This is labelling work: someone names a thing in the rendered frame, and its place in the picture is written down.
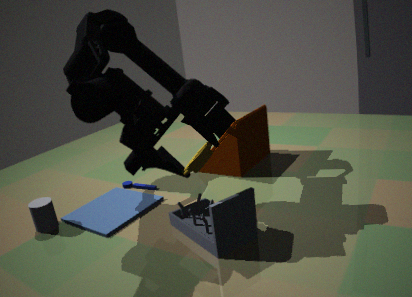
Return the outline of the dark grey cylinder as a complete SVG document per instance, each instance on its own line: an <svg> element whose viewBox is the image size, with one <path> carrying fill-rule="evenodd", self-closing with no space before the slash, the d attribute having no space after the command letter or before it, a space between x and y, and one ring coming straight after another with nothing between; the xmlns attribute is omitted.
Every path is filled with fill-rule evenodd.
<svg viewBox="0 0 412 297"><path fill-rule="evenodd" d="M53 203L50 197L37 198L29 202L29 210L38 232L46 233L58 227Z"/></svg>

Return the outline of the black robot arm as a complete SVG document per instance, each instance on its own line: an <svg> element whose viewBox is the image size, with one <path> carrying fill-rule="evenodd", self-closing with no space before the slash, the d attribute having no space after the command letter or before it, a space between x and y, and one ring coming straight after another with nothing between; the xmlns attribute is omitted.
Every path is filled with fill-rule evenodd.
<svg viewBox="0 0 412 297"><path fill-rule="evenodd" d="M76 27L75 48L63 68L68 80L67 92L77 119L94 123L109 113L119 112L128 97L139 88L120 68L108 67L108 50L126 55L148 75L168 90L174 97L189 79L181 77L163 59L155 55L138 39L128 19L114 10L88 12ZM107 50L108 49L108 50ZM198 96L200 105L213 133L220 139L236 119L225 109L229 100L213 87ZM138 100L137 100L138 99ZM120 143L138 153L154 132L155 119L163 112L143 98L135 98L129 114L124 111L125 122Z"/></svg>

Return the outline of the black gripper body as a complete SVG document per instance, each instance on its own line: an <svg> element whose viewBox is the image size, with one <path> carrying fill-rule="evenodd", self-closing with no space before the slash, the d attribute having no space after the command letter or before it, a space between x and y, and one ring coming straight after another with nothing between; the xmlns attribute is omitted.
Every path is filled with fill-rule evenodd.
<svg viewBox="0 0 412 297"><path fill-rule="evenodd" d="M175 96L171 99L171 108L168 105L166 105L165 107L161 105L152 96L152 91L147 90L145 92L141 87L136 89L128 97L125 104L120 108L118 112L119 115L121 115L124 111L129 114L133 111L135 105L132 104L132 101L136 97L140 99L143 98L144 100L153 103L163 112L163 115L158 120L155 119L154 129L158 129L156 134L153 134L152 138L141 147L141 150L138 153L132 151L127 159L125 159L124 164L126 170L128 170L130 174L134 175L140 167L144 168L146 166L154 153L157 151L153 148L154 145L159 141L159 139L176 120L180 113L186 116L186 114L199 100L198 96L205 88L206 86L199 80L190 78L185 84L182 85ZM161 121L165 118L167 118L168 120L164 124L161 123Z"/></svg>

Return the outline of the blue flat rectangular slab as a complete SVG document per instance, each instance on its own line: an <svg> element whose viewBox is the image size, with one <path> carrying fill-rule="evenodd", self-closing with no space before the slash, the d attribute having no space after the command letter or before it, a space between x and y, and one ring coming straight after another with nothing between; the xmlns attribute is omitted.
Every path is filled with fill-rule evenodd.
<svg viewBox="0 0 412 297"><path fill-rule="evenodd" d="M61 221L109 237L162 200L164 196L115 187L66 214Z"/></svg>

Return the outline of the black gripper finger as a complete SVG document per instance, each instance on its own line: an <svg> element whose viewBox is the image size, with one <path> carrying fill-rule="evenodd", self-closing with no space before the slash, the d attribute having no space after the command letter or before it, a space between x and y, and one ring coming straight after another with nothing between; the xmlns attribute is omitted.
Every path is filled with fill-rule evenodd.
<svg viewBox="0 0 412 297"><path fill-rule="evenodd" d="M154 153L150 161L141 170L157 168L168 171L170 173L189 178L190 173L187 176L183 175L185 167L181 165L167 150L162 146Z"/></svg>
<svg viewBox="0 0 412 297"><path fill-rule="evenodd" d="M215 147L218 147L219 142L217 141L210 125L208 124L200 105L202 100L203 99L200 98L196 102L196 104L191 108L191 110L186 114L181 122L193 127L209 143L211 143Z"/></svg>

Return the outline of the grey dish rack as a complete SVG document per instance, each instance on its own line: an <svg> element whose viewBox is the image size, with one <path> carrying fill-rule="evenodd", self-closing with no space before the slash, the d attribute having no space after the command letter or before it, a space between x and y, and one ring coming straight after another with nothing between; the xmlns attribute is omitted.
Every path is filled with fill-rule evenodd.
<svg viewBox="0 0 412 297"><path fill-rule="evenodd" d="M258 238L254 188L214 203L201 199L169 212L170 223L218 259ZM201 200L200 200L201 199Z"/></svg>

